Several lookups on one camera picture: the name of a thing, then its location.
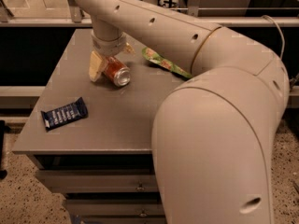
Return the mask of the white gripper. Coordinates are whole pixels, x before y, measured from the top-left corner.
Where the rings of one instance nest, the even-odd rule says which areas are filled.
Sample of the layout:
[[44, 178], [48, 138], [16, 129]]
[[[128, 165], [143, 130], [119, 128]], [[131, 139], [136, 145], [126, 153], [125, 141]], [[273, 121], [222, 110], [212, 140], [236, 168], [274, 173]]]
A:
[[115, 56], [124, 51], [127, 54], [134, 54], [133, 47], [126, 43], [126, 34], [122, 33], [119, 38], [112, 41], [105, 41], [98, 38], [92, 32], [93, 48], [95, 51], [91, 53], [89, 77], [92, 82], [97, 81], [107, 67], [107, 59], [105, 56]]

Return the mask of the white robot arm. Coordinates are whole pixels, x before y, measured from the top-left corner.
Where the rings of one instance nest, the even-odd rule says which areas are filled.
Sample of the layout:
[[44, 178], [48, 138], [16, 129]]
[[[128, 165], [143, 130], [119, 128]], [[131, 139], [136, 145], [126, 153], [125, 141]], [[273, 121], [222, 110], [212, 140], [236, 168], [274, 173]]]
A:
[[274, 51], [139, 0], [75, 0], [98, 52], [130, 35], [192, 74], [161, 104], [151, 148], [168, 224], [274, 224], [271, 155], [289, 97]]

